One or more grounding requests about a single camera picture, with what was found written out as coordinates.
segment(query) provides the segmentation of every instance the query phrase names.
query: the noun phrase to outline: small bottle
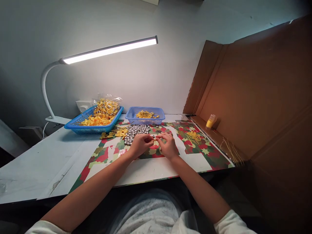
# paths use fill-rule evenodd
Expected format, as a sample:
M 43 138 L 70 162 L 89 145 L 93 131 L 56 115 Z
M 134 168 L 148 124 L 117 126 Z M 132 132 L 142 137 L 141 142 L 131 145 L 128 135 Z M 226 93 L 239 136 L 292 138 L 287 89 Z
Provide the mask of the small bottle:
M 210 117 L 206 123 L 206 129 L 211 129 L 211 127 L 214 123 L 214 120 L 215 120 L 215 115 L 210 115 Z

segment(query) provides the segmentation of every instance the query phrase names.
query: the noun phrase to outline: cable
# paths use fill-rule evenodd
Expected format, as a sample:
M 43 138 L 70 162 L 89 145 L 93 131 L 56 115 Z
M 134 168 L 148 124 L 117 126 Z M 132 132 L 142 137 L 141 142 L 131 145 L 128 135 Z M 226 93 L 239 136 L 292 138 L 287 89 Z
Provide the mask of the cable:
M 47 122 L 45 124 L 45 127 L 43 128 L 43 131 L 42 131 L 42 140 L 45 138 L 45 129 L 46 129 L 46 126 L 48 125 L 49 122 Z

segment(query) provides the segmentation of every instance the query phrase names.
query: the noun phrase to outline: desk lamp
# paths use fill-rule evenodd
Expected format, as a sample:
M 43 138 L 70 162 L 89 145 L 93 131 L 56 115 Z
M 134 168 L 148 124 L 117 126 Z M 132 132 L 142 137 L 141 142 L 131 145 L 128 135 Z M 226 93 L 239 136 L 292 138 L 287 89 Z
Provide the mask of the desk lamp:
M 84 53 L 73 55 L 73 56 L 66 57 L 66 58 L 61 58 L 59 61 L 56 61 L 56 62 L 53 62 L 53 63 L 47 65 L 41 74 L 41 89 L 42 89 L 44 101 L 46 103 L 46 107 L 48 108 L 51 116 L 49 116 L 45 119 L 47 121 L 60 123 L 60 124 L 67 124 L 70 121 L 70 119 L 66 119 L 66 118 L 54 115 L 54 113 L 51 109 L 51 106 L 49 104 L 48 97 L 46 95 L 46 86 L 45 86 L 46 85 L 46 83 L 45 83 L 46 82 L 46 76 L 48 75 L 49 71 L 53 67 L 55 67 L 57 65 L 62 65 L 62 64 L 63 65 L 69 65 L 72 63 L 80 62 L 80 61 L 91 59 L 91 58 L 97 58 L 97 57 L 101 57 L 104 55 L 109 55 L 109 54 L 113 54 L 113 53 L 117 53 L 117 52 L 121 52 L 121 51 L 136 49 L 136 48 L 155 45 L 155 44 L 158 44 L 157 36 L 149 37 L 149 38 L 145 38 L 145 39 L 141 39 L 141 40 L 136 40 L 136 41 L 131 41 L 131 42 L 127 42 L 127 43 L 122 43 L 119 45 L 113 45 L 113 46 L 109 46 L 109 47 L 105 47 L 105 48 L 101 48 L 101 49 L 96 49 L 96 50 L 84 52 Z

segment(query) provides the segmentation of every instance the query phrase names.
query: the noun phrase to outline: white wall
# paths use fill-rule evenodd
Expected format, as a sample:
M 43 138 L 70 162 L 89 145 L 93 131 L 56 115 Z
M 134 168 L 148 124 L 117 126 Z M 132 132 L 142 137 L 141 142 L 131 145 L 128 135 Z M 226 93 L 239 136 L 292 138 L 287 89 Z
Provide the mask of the white wall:
M 56 115 L 97 92 L 130 106 L 182 113 L 205 40 L 237 39 L 301 17 L 297 0 L 0 0 L 0 118 L 43 126 L 43 68 L 61 57 L 157 35 L 159 44 L 54 68 L 47 95 Z

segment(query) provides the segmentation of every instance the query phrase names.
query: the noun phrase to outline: white sleeve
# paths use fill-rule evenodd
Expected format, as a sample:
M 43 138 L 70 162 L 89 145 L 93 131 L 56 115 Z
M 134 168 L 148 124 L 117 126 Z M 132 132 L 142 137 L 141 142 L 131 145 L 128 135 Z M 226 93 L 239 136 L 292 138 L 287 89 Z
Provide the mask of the white sleeve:
M 40 220 L 35 223 L 25 234 L 69 234 L 53 223 L 48 221 Z
M 247 227 L 234 210 L 230 210 L 219 222 L 214 224 L 214 228 L 218 234 L 256 234 Z

